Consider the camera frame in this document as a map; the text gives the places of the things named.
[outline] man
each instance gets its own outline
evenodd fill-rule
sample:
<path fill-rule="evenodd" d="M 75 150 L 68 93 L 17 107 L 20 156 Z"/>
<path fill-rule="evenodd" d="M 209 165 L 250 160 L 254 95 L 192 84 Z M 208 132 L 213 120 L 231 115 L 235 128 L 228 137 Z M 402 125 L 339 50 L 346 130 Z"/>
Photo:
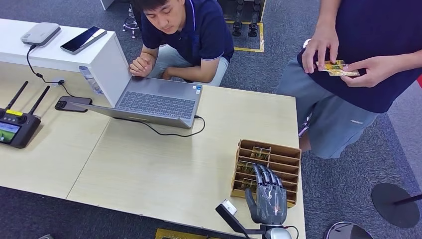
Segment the man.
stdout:
<path fill-rule="evenodd" d="M 315 105 L 303 151 L 339 158 L 422 73 L 421 9 L 421 0 L 321 0 L 314 35 L 277 88 L 296 97 L 298 124 Z M 321 71 L 336 59 L 361 76 Z"/>
<path fill-rule="evenodd" d="M 135 76 L 219 86 L 233 55 L 233 39 L 216 0 L 134 0 L 142 10 L 141 55 Z"/>

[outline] laptop keyboard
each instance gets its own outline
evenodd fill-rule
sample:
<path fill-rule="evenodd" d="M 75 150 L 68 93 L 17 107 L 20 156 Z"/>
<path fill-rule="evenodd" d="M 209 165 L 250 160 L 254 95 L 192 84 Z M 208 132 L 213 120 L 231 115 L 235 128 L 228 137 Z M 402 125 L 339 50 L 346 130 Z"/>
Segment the laptop keyboard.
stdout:
<path fill-rule="evenodd" d="M 118 109 L 150 115 L 192 118 L 195 101 L 128 91 Z"/>

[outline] cardboard box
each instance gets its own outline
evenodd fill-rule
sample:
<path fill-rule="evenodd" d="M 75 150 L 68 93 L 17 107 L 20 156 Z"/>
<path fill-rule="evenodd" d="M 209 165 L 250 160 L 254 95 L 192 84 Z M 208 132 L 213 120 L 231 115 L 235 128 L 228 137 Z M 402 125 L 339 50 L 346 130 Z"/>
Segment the cardboard box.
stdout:
<path fill-rule="evenodd" d="M 263 143 L 242 139 L 239 142 L 236 152 L 234 173 L 231 184 L 231 196 L 245 197 L 245 191 L 242 189 L 243 179 L 255 179 L 254 173 L 245 173 L 238 171 L 237 164 L 239 160 L 262 164 L 273 170 L 273 172 L 282 180 L 283 187 L 287 190 L 287 206 L 289 208 L 296 204 L 299 168 L 301 165 L 302 152 L 298 148 L 290 148 L 270 143 Z M 252 148 L 260 147 L 270 149 L 270 155 L 266 160 L 251 158 Z"/>

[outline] navy t-shirt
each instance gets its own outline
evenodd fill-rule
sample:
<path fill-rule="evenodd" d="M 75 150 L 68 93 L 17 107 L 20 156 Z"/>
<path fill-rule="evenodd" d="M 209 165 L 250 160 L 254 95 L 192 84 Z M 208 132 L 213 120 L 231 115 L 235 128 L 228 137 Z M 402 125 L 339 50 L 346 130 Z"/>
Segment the navy t-shirt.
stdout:
<path fill-rule="evenodd" d="M 182 31 L 167 35 L 155 28 L 142 14 L 142 41 L 155 49 L 167 43 L 189 63 L 201 65 L 201 59 L 220 56 L 230 59 L 234 52 L 233 39 L 216 0 L 185 0 L 186 23 Z"/>
<path fill-rule="evenodd" d="M 422 50 L 421 9 L 422 0 L 342 0 L 335 26 L 339 41 L 337 59 L 350 64 L 374 56 Z M 301 65 L 302 53 L 298 55 Z M 349 103 L 384 113 L 421 74 L 422 68 L 399 72 L 372 88 L 348 87 L 340 77 L 318 70 L 310 76 Z"/>

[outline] light wood table surface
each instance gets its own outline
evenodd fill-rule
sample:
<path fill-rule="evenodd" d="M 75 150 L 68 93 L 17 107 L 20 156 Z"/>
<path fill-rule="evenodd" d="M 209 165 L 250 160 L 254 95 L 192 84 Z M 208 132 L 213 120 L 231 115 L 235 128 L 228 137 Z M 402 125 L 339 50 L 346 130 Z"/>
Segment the light wood table surface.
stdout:
<path fill-rule="evenodd" d="M 65 78 L 69 92 L 107 105 L 94 94 L 80 73 L 34 67 L 47 81 Z M 25 80 L 29 81 L 12 110 L 29 112 L 46 87 L 28 66 L 0 62 L 0 105 L 5 108 Z M 43 195 L 66 198 L 104 131 L 109 117 L 95 112 L 71 113 L 54 109 L 66 92 L 51 87 L 35 111 L 41 126 L 25 149 L 0 144 L 0 185 Z"/>
<path fill-rule="evenodd" d="M 204 86 L 198 115 L 205 130 L 193 137 L 159 136 L 146 126 L 111 119 L 68 199 L 142 214 L 171 222 L 233 233 L 215 211 L 224 199 L 238 208 L 246 228 L 246 201 L 230 198 L 235 153 L 240 139 L 299 147 L 295 99 L 265 93 Z M 197 119 L 192 132 L 201 129 Z M 165 133 L 191 133 L 167 126 Z M 284 225 L 305 238 L 302 181 L 297 204 Z"/>

